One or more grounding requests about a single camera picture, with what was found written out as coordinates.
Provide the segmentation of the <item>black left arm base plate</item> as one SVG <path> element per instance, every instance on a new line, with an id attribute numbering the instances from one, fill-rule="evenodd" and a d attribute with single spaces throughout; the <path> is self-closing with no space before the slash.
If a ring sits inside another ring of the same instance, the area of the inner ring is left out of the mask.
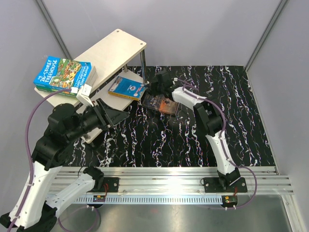
<path id="1" fill-rule="evenodd" d="M 119 189 L 119 177 L 105 177 L 102 186 L 97 190 L 90 190 L 89 192 L 105 192 L 117 193 Z"/>

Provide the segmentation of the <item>dark green 104-storey treehouse book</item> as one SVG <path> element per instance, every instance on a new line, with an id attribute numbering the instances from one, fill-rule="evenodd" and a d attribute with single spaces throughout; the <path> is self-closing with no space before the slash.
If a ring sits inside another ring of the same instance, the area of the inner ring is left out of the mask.
<path id="1" fill-rule="evenodd" d="M 44 91 L 44 92 L 56 92 L 56 91 L 64 90 L 64 91 L 60 92 L 61 95 L 70 96 L 70 97 L 76 97 L 77 96 L 77 92 L 72 91 L 70 85 L 68 85 L 68 84 L 65 84 L 65 85 L 60 86 L 60 87 L 51 86 L 51 85 L 35 85 L 35 87 L 39 91 Z"/>

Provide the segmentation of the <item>blue 26-storey treehouse book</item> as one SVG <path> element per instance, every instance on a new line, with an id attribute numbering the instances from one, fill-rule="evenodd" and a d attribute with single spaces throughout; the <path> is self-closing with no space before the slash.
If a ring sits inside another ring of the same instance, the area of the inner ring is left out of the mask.
<path id="1" fill-rule="evenodd" d="M 97 78 L 96 67 L 90 62 L 49 56 L 33 84 L 56 87 L 68 84 L 72 91 L 78 92 L 84 85 L 93 86 Z"/>

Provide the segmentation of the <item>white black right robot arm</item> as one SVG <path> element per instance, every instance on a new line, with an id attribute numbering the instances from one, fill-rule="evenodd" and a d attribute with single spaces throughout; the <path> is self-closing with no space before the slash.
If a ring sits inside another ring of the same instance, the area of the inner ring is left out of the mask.
<path id="1" fill-rule="evenodd" d="M 157 73 L 152 82 L 147 82 L 147 92 L 153 96 L 164 95 L 165 98 L 186 106 L 194 112 L 196 126 L 206 136 L 217 163 L 219 188 L 230 192 L 240 179 L 240 172 L 230 154 L 225 138 L 226 119 L 221 108 L 187 88 L 197 90 L 185 81 L 184 86 L 177 84 L 179 79 L 172 78 L 166 70 Z"/>

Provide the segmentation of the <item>blue paperback book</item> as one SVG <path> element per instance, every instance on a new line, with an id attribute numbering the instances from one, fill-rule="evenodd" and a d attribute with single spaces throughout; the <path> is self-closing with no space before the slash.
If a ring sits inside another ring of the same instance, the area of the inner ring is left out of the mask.
<path id="1" fill-rule="evenodd" d="M 108 90 L 110 95 L 139 101 L 146 87 L 143 83 L 117 76 Z"/>

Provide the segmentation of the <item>dark tale of two cities book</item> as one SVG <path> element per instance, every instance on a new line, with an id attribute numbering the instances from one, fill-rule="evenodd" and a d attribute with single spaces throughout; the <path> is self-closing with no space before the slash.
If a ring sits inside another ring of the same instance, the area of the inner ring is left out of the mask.
<path id="1" fill-rule="evenodd" d="M 141 104 L 147 109 L 152 109 L 171 116 L 176 115 L 179 107 L 177 102 L 165 98 L 164 95 L 153 96 L 148 93 L 145 93 L 143 96 Z"/>

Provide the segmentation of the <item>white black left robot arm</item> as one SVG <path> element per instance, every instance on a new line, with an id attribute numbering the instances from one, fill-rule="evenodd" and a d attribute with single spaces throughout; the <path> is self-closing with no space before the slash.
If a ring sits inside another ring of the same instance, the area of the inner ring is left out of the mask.
<path id="1" fill-rule="evenodd" d="M 129 113 L 114 109 L 102 99 L 85 100 L 86 108 L 77 113 L 74 105 L 54 107 L 48 126 L 33 151 L 26 148 L 29 175 L 13 210 L 0 217 L 8 231 L 49 232 L 59 216 L 78 197 L 92 191 L 108 190 L 104 173 L 97 167 L 85 168 L 81 175 L 55 197 L 47 199 L 52 181 L 72 154 L 75 141 L 93 131 L 107 131 L 125 120 Z"/>

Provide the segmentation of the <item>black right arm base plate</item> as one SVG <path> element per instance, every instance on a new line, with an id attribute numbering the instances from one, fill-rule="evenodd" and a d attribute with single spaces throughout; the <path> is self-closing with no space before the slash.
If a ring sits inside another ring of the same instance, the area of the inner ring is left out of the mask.
<path id="1" fill-rule="evenodd" d="M 231 185 L 226 184 L 219 177 L 204 177 L 201 179 L 205 193 L 247 193 L 245 178 L 241 177 Z"/>

